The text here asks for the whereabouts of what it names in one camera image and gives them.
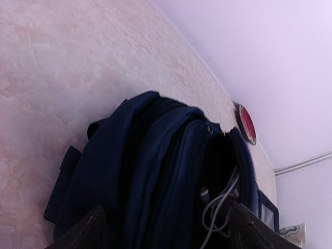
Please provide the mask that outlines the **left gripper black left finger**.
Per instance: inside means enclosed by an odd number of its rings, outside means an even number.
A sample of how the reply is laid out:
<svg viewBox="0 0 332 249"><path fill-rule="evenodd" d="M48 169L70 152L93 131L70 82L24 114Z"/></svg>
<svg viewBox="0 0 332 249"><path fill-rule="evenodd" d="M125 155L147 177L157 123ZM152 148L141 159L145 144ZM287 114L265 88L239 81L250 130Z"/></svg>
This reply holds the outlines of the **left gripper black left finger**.
<svg viewBox="0 0 332 249"><path fill-rule="evenodd" d="M94 207L47 248L109 248L109 230L103 208Z"/></svg>

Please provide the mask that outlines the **navy blue backpack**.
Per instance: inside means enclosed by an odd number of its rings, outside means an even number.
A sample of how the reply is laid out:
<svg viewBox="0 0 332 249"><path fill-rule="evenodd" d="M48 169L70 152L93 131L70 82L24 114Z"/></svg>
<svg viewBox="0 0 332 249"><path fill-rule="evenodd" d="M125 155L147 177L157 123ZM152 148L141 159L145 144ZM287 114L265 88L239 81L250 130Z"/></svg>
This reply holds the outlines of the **navy blue backpack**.
<svg viewBox="0 0 332 249"><path fill-rule="evenodd" d="M69 147L44 212L53 242L94 207L104 210L109 248L230 248L201 224L206 204L238 167L237 201L259 219L254 165L236 128L224 133L203 111L150 91L92 123L83 150Z"/></svg>

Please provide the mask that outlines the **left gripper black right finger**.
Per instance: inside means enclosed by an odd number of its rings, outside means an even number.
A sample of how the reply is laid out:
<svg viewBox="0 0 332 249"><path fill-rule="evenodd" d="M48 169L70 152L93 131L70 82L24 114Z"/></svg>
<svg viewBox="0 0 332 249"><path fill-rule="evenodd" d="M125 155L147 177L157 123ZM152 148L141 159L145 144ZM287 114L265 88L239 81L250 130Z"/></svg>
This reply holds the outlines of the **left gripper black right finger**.
<svg viewBox="0 0 332 249"><path fill-rule="evenodd" d="M234 202L231 206L229 247L235 249L297 249L298 246L281 237L265 225L246 206Z"/></svg>

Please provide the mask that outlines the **white charger with cable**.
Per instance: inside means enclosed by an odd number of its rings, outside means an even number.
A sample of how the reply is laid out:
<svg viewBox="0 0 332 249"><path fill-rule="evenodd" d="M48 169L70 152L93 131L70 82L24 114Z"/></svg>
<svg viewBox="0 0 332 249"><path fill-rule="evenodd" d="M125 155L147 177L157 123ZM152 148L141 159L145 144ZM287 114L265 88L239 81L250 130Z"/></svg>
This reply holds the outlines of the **white charger with cable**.
<svg viewBox="0 0 332 249"><path fill-rule="evenodd" d="M203 188L200 193L202 201L206 204L202 216L201 224L207 231L206 239L209 240L213 233L217 233L224 238L229 238L229 231L224 232L230 217L231 203L237 201L240 196L239 188L240 174L235 166L226 187L214 199L210 200L210 193L207 188Z"/></svg>

